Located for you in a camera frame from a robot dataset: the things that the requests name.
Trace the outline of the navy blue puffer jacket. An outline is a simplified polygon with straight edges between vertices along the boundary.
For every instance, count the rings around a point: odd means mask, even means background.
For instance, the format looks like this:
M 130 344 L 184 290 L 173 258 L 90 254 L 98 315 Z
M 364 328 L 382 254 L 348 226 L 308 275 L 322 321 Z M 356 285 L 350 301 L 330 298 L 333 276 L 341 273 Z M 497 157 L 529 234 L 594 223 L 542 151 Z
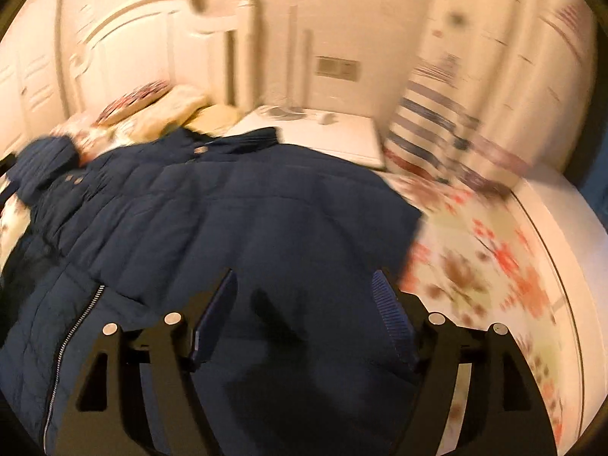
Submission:
M 238 281 L 192 381 L 227 455 L 385 455 L 414 386 L 372 296 L 420 224 L 370 170 L 274 129 L 186 129 L 81 164 L 67 137 L 6 175 L 30 221 L 2 271 L 1 391 L 46 452 L 102 328 L 150 327 Z

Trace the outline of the white bedside table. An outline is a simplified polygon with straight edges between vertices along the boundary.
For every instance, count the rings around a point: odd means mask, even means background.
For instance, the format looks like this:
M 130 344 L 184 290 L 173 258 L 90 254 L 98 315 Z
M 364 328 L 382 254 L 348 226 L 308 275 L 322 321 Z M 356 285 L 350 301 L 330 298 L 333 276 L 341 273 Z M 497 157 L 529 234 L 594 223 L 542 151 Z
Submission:
M 385 168 L 380 137 L 370 117 L 334 112 L 337 122 L 323 126 L 317 123 L 321 110 L 304 109 L 304 116 L 299 119 L 277 120 L 271 119 L 269 108 L 259 107 L 250 112 L 227 135 L 273 127 L 281 143 L 307 147 L 374 170 Z

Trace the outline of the cream yellow pillow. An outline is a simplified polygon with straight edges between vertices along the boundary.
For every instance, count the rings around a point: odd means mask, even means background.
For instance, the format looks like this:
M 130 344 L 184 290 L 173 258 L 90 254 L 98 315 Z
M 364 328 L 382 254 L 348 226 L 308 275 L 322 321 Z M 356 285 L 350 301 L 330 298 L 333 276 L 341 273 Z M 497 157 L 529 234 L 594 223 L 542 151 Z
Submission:
M 191 85 L 176 85 L 158 101 L 111 127 L 112 133 L 135 143 L 154 141 L 183 127 L 191 132 L 220 137 L 239 120 L 235 106 L 213 103 L 203 91 Z

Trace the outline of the dark patterned pillow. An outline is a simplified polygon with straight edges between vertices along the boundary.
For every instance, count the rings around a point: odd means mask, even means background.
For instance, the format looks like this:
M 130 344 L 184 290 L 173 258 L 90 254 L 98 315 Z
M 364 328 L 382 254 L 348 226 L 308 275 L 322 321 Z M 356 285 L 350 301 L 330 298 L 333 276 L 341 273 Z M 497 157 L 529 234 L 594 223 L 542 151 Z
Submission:
M 108 104 L 99 114 L 95 123 L 109 127 L 133 116 L 134 113 L 167 95 L 173 85 L 167 80 L 156 80 L 144 84 Z

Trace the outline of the striped nautical curtain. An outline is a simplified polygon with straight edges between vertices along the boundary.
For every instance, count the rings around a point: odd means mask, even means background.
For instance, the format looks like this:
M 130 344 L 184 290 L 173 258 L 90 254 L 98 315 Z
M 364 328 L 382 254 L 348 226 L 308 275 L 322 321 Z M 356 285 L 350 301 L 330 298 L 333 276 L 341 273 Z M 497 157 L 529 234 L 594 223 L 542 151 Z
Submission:
M 584 0 L 431 0 L 385 136 L 386 168 L 505 195 L 563 168 L 595 79 Z

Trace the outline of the thin white floor lamp pole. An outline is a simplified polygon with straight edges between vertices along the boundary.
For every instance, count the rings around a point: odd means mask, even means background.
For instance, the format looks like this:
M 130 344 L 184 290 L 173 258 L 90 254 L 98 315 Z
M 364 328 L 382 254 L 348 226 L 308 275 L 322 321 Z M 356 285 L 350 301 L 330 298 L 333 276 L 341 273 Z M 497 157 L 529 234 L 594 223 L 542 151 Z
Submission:
M 285 52 L 284 99 L 279 105 L 268 109 L 271 119 L 294 120 L 304 116 L 302 109 L 294 105 L 295 59 L 298 35 L 298 6 L 288 9 L 288 37 Z

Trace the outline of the white wardrobe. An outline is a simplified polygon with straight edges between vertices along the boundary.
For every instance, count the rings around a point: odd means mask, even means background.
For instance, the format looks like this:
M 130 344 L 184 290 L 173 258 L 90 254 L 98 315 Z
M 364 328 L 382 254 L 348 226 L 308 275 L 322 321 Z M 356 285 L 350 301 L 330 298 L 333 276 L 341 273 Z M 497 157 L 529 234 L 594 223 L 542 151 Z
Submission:
M 62 0 L 27 0 L 1 40 L 1 154 L 20 151 L 68 117 Z

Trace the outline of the white wooden headboard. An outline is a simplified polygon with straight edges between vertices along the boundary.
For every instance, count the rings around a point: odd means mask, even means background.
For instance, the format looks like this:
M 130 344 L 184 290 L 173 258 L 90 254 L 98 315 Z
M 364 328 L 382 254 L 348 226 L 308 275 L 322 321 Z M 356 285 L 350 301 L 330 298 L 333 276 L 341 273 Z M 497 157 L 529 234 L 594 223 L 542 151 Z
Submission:
M 101 111 L 148 82 L 198 87 L 243 113 L 259 92 L 259 0 L 210 17 L 206 0 L 135 0 L 81 31 L 69 60 L 75 109 Z

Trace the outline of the wall socket plate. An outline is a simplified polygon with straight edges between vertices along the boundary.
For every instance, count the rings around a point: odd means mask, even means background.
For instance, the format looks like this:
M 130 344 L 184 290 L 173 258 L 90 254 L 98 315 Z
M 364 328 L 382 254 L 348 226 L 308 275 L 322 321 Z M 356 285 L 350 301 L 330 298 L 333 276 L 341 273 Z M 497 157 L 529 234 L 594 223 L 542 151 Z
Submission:
M 341 80 L 358 81 L 359 62 L 319 55 L 315 74 Z

